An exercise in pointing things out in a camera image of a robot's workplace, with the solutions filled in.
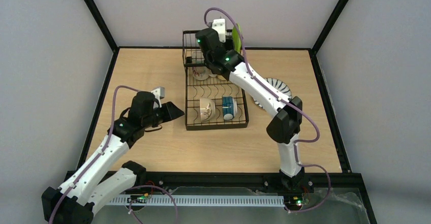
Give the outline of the small white patterned bowl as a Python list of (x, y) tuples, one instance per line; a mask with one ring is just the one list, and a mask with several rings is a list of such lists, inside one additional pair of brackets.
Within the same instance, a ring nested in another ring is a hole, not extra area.
[(209, 98), (200, 98), (199, 111), (202, 122), (211, 120), (215, 116), (216, 112), (216, 106), (214, 101)]

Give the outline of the right controller board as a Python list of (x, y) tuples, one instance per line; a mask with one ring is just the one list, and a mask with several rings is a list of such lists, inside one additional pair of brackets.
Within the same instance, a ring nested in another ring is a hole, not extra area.
[(285, 205), (304, 206), (310, 202), (308, 194), (284, 196)]

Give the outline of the controller board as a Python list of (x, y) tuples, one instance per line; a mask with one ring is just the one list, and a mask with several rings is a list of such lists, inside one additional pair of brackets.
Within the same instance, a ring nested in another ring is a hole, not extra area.
[(285, 205), (304, 206), (310, 202), (308, 194), (284, 196)]
[(149, 195), (130, 195), (127, 204), (147, 204), (151, 196)]

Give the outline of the white bowl dark rim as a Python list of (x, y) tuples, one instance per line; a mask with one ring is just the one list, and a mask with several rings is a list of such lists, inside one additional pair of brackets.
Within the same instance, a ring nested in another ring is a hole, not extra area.
[(224, 121), (233, 120), (237, 114), (237, 100), (234, 97), (222, 97), (222, 113)]

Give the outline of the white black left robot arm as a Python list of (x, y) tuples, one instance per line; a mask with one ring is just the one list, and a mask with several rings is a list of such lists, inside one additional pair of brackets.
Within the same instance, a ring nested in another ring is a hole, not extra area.
[(144, 186), (146, 168), (133, 161), (124, 163), (107, 179), (104, 177), (148, 128), (184, 116), (172, 102), (161, 103), (163, 97), (161, 88), (137, 92), (90, 158), (58, 188), (48, 187), (43, 192), (43, 212), (49, 223), (91, 223), (101, 208), (121, 192)]

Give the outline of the left controller board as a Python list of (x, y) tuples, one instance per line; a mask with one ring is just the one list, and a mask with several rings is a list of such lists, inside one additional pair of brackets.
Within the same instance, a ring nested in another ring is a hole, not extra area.
[(151, 196), (149, 195), (130, 195), (127, 204), (147, 204)]

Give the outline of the yellow handled mug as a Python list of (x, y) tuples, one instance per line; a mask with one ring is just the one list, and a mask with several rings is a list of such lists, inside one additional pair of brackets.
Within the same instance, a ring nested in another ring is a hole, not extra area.
[(222, 81), (225, 81), (226, 79), (223, 77), (223, 76), (221, 76), (221, 75), (217, 75), (217, 78), (219, 79), (219, 80), (222, 80)]

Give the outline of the cream ceramic mug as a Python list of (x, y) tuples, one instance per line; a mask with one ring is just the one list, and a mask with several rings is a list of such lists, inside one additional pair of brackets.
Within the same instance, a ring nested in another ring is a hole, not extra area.
[[(196, 65), (204, 65), (204, 57), (201, 51), (192, 52), (192, 63)], [(209, 78), (209, 69), (206, 66), (192, 67), (192, 75), (196, 80), (203, 81)]]

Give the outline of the black wire dish rack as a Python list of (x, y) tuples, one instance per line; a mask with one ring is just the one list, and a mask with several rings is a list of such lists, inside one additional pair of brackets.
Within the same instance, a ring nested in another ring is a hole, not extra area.
[[(196, 30), (182, 32), (182, 62), (186, 76), (186, 118), (188, 131), (224, 130), (246, 128), (249, 124), (249, 113), (245, 92), (237, 85), (222, 81), (209, 71), (209, 78), (196, 80), (192, 75), (192, 67), (204, 66), (192, 63), (192, 52), (201, 51), (195, 39)], [(222, 113), (222, 97), (234, 97), (237, 100), (237, 114), (233, 120), (224, 121)], [(215, 116), (202, 122), (199, 111), (199, 99), (209, 98), (215, 103)]]

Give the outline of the green plate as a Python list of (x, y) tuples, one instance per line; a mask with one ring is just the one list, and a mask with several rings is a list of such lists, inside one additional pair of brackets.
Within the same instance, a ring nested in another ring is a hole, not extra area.
[(242, 42), (241, 42), (241, 29), (240, 25), (237, 23), (236, 27), (232, 28), (232, 40), (234, 45), (234, 50), (242, 54)]

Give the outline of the black aluminium frame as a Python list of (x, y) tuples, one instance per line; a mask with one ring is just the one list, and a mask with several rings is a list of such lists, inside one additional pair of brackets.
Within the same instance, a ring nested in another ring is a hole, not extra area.
[[(311, 63), (314, 69), (314, 73), (315, 73), (319, 91), (322, 97), (325, 112), (328, 117), (331, 133), (335, 140), (335, 148), (337, 151), (338, 159), (341, 163), (342, 172), (333, 173), (333, 174), (312, 173), (311, 177), (314, 178), (313, 185), (316, 187), (321, 187), (323, 183), (323, 178), (326, 178), (327, 181), (330, 183), (330, 185), (333, 187), (358, 188), (361, 193), (362, 200), (364, 202), (364, 207), (367, 213), (368, 220), (370, 221), (370, 223), (375, 223), (376, 218), (375, 218), (362, 176), (359, 173), (351, 172), (351, 167), (348, 161), (347, 153), (345, 151), (345, 147), (341, 139), (338, 124), (335, 119), (335, 113), (329, 101), (329, 93), (328, 93), (327, 87), (323, 82), (323, 73), (321, 71), (320, 66), (318, 65), (318, 60), (317, 60), (318, 51), (320, 50), (321, 46), (323, 45), (323, 42), (329, 35), (331, 29), (335, 25), (337, 19), (339, 18), (340, 14), (342, 13), (348, 1), (349, 0), (338, 0), (334, 10), (332, 11), (328, 21), (326, 22), (322, 32), (320, 33), (316, 43), (314, 44), (313, 48), (309, 50)], [(89, 146), (90, 146), (90, 141), (94, 135), (96, 123), (101, 112), (102, 103), (107, 93), (108, 85), (113, 74), (116, 59), (120, 51), (120, 47), (116, 45), (113, 39), (113, 36), (111, 35), (108, 27), (106, 26), (106, 23), (103, 20), (101, 13), (97, 8), (97, 5), (94, 2), (94, 0), (84, 0), (84, 2), (88, 6), (91, 14), (93, 15), (103, 35), (107, 39), (107, 42), (110, 48), (112, 49), (113, 56), (108, 68), (108, 73), (104, 81), (102, 92), (99, 96), (96, 111), (94, 113), (94, 116), (90, 125), (90, 129), (88, 131), (88, 134), (84, 143), (84, 149), (81, 153), (77, 170), (86, 162), (85, 157), (87, 156)], [(114, 173), (112, 171), (108, 171), (104, 178), (107, 179), (113, 174)], [(175, 187), (245, 187), (248, 189), (256, 189), (256, 190), (261, 190), (261, 189), (270, 190), (273, 193), (280, 193), (283, 196), (289, 196), (306, 190), (305, 180), (308, 178), (308, 176), (309, 175), (304, 171), (304, 176), (299, 181), (299, 183), (297, 185), (290, 186), (284, 183), (283, 175), (281, 172), (279, 173), (203, 173), (203, 172), (174, 173), (174, 172), (146, 171), (147, 182), (144, 184), (144, 186), (143, 187), (135, 186), (126, 191), (132, 191), (135, 189), (140, 189), (145, 187), (154, 188), (152, 181), (156, 178), (159, 178), (161, 183), (167, 183), (169, 186), (175, 186)]]

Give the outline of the blue striped white plate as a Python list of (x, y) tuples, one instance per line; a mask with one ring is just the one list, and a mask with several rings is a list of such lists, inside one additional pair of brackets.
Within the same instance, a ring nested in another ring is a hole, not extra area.
[(290, 87), (284, 81), (277, 79), (277, 78), (270, 78), (270, 77), (264, 78), (264, 80), (267, 83), (269, 83), (272, 87), (274, 87), (276, 90), (278, 90), (282, 94), (288, 96), (289, 100), (291, 100), (293, 98)]

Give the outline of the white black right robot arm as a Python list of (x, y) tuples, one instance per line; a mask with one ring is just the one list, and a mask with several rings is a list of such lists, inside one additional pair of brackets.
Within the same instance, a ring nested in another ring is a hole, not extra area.
[(302, 108), (301, 99), (290, 99), (272, 87), (244, 61), (242, 55), (226, 49), (216, 30), (202, 29), (195, 34), (195, 38), (204, 56), (205, 66), (249, 93), (271, 116), (266, 131), (278, 143), (283, 181), (290, 186), (297, 185), (304, 176), (303, 167), (297, 162), (298, 154), (294, 145), (302, 123), (299, 112)]

